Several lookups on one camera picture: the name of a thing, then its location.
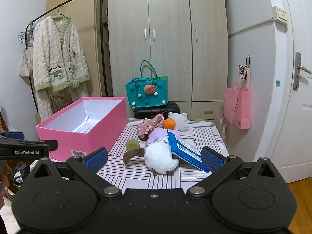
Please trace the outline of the pink tote bag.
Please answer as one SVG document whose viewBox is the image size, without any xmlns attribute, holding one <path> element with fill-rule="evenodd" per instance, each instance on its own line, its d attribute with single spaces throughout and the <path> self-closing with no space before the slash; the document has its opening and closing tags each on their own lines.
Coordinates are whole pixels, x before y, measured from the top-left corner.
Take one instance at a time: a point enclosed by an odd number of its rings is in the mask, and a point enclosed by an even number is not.
<svg viewBox="0 0 312 234">
<path fill-rule="evenodd" d="M 224 117 L 234 127 L 246 130 L 251 126 L 250 69 L 248 66 L 243 68 L 243 74 L 238 73 L 234 87 L 225 88 Z"/>
</svg>

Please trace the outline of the white mesh bath sponge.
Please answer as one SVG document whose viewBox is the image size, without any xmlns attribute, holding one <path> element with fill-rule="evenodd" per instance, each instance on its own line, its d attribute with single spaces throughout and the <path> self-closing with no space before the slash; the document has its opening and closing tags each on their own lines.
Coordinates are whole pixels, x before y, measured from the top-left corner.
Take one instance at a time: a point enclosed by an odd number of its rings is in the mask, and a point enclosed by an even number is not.
<svg viewBox="0 0 312 234">
<path fill-rule="evenodd" d="M 175 129 L 184 132 L 189 129 L 189 120 L 186 113 L 168 113 L 168 118 L 171 118 L 175 121 Z"/>
</svg>

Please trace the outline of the pink floral cloth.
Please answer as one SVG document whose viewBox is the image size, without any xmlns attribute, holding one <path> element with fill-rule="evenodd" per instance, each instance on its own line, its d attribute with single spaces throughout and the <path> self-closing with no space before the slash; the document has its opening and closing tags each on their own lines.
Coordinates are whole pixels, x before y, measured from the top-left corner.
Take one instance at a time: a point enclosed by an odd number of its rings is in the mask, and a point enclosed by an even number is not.
<svg viewBox="0 0 312 234">
<path fill-rule="evenodd" d="M 137 126 L 137 135 L 140 138 L 144 138 L 151 132 L 154 128 L 164 127 L 164 116 L 162 113 L 155 115 L 151 119 L 144 119 L 142 123 Z"/>
</svg>

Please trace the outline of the white door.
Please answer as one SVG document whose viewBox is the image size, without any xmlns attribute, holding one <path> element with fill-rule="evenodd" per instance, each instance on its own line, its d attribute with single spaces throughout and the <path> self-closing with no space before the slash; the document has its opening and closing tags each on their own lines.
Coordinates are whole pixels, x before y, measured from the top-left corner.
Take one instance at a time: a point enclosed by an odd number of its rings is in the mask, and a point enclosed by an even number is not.
<svg viewBox="0 0 312 234">
<path fill-rule="evenodd" d="M 293 89 L 295 53 L 311 70 L 311 0 L 272 0 L 287 12 L 288 24 L 274 24 L 276 65 L 273 92 L 255 157 L 266 156 L 286 182 L 311 176 L 311 75 L 301 70 Z"/>
</svg>

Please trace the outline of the white wall switch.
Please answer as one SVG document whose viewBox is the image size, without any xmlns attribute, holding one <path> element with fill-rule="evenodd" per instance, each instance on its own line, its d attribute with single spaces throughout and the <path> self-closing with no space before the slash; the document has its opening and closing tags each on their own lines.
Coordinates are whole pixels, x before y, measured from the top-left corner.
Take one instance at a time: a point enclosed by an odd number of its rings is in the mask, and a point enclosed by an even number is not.
<svg viewBox="0 0 312 234">
<path fill-rule="evenodd" d="M 278 22 L 284 25 L 288 24 L 287 12 L 278 6 L 272 7 L 272 17 L 274 22 Z"/>
</svg>

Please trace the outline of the green round object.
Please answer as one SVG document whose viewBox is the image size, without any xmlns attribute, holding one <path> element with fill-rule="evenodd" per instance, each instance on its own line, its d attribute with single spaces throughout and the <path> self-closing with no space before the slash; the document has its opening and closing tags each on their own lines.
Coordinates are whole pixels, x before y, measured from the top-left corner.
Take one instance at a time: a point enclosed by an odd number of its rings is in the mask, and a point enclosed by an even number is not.
<svg viewBox="0 0 312 234">
<path fill-rule="evenodd" d="M 126 143 L 125 148 L 126 148 L 126 151 L 129 152 L 129 151 L 136 150 L 136 149 L 140 148 L 140 144 L 137 140 L 132 139 Z"/>
</svg>

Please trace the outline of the beige wardrobe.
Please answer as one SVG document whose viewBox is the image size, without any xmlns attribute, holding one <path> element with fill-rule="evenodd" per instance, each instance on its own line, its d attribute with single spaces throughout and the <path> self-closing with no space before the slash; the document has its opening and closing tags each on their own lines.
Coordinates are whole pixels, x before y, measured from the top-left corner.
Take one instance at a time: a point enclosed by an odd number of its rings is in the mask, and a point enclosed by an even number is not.
<svg viewBox="0 0 312 234">
<path fill-rule="evenodd" d="M 225 0 L 108 0 L 109 52 L 115 96 L 153 70 L 166 75 L 168 99 L 191 120 L 224 109 L 228 71 Z"/>
</svg>

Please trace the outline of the beige canvas bag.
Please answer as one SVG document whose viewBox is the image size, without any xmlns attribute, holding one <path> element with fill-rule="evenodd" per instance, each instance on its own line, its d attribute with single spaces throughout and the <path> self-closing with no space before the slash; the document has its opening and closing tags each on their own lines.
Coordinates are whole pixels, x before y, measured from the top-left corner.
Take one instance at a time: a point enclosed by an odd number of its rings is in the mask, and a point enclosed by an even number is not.
<svg viewBox="0 0 312 234">
<path fill-rule="evenodd" d="M 33 47 L 23 50 L 19 76 L 29 79 L 30 84 L 33 85 Z"/>
</svg>

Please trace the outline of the white plush toy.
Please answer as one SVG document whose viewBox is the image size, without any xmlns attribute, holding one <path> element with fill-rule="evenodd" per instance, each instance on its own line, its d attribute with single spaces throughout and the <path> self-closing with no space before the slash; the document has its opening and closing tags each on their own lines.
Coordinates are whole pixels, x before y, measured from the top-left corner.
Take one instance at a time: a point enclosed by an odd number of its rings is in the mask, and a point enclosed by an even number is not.
<svg viewBox="0 0 312 234">
<path fill-rule="evenodd" d="M 172 176 L 179 165 L 179 158 L 172 154 L 168 143 L 153 143 L 145 148 L 125 152 L 123 155 L 124 165 L 127 165 L 129 160 L 135 156 L 144 158 L 146 166 L 154 176 L 160 174 Z"/>
</svg>

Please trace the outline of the cream knitted cardigan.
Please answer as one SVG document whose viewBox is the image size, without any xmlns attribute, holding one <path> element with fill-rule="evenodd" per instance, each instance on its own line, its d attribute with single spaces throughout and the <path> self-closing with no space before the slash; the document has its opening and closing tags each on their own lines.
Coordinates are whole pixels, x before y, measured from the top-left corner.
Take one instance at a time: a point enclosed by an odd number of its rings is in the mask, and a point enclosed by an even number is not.
<svg viewBox="0 0 312 234">
<path fill-rule="evenodd" d="M 56 111 L 57 97 L 88 97 L 87 61 L 75 23 L 64 15 L 48 16 L 35 29 L 33 80 L 41 121 Z"/>
</svg>

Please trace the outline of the purple plush toy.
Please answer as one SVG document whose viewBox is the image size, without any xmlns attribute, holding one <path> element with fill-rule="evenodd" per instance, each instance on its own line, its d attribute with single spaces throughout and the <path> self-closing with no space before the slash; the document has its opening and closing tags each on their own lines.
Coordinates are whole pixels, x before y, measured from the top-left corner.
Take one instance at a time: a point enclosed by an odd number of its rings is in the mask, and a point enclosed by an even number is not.
<svg viewBox="0 0 312 234">
<path fill-rule="evenodd" d="M 171 132 L 180 138 L 180 132 L 176 129 L 164 129 L 160 127 L 154 128 L 151 132 L 148 133 L 148 139 L 146 141 L 147 145 L 152 144 L 153 142 L 157 141 L 161 137 L 168 135 L 168 132 Z"/>
</svg>

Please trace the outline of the blue tissue pack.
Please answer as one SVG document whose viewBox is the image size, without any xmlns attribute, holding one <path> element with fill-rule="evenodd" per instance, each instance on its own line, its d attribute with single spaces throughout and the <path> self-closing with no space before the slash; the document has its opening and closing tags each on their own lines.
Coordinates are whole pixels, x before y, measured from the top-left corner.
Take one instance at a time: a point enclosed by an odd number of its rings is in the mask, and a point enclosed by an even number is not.
<svg viewBox="0 0 312 234">
<path fill-rule="evenodd" d="M 200 151 L 193 150 L 189 144 L 177 139 L 176 135 L 169 130 L 167 134 L 172 154 L 204 172 L 209 172 L 208 167 L 201 161 Z"/>
</svg>

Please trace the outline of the pink cardboard storage box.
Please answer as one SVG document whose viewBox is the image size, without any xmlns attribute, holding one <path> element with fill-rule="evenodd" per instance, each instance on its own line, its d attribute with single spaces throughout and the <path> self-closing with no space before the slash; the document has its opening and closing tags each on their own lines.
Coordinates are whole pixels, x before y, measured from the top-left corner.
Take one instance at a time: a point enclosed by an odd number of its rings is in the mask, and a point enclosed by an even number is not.
<svg viewBox="0 0 312 234">
<path fill-rule="evenodd" d="M 58 141 L 50 157 L 64 162 L 101 147 L 110 151 L 127 123 L 124 97 L 85 97 L 39 123 L 36 131 L 42 141 Z"/>
</svg>

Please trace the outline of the teal felt handbag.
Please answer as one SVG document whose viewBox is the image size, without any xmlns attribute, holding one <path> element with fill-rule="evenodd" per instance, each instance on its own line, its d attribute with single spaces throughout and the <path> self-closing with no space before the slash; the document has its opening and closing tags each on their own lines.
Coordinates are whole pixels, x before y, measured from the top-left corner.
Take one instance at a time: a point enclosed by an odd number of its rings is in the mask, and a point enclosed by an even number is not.
<svg viewBox="0 0 312 234">
<path fill-rule="evenodd" d="M 150 66 L 154 77 L 143 76 L 144 63 Z M 125 85 L 129 106 L 131 108 L 165 106 L 168 103 L 168 77 L 158 76 L 153 65 L 147 60 L 143 60 L 140 64 L 140 75 Z"/>
</svg>

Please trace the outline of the orange ball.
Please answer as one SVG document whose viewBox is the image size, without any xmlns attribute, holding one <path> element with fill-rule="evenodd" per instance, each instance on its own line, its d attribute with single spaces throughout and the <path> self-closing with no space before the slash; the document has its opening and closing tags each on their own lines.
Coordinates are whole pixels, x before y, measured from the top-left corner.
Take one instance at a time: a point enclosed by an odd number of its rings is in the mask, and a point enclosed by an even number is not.
<svg viewBox="0 0 312 234">
<path fill-rule="evenodd" d="M 164 120 L 163 127 L 165 129 L 175 129 L 175 127 L 176 127 L 175 124 L 176 124 L 176 122 L 174 119 L 167 118 Z"/>
</svg>

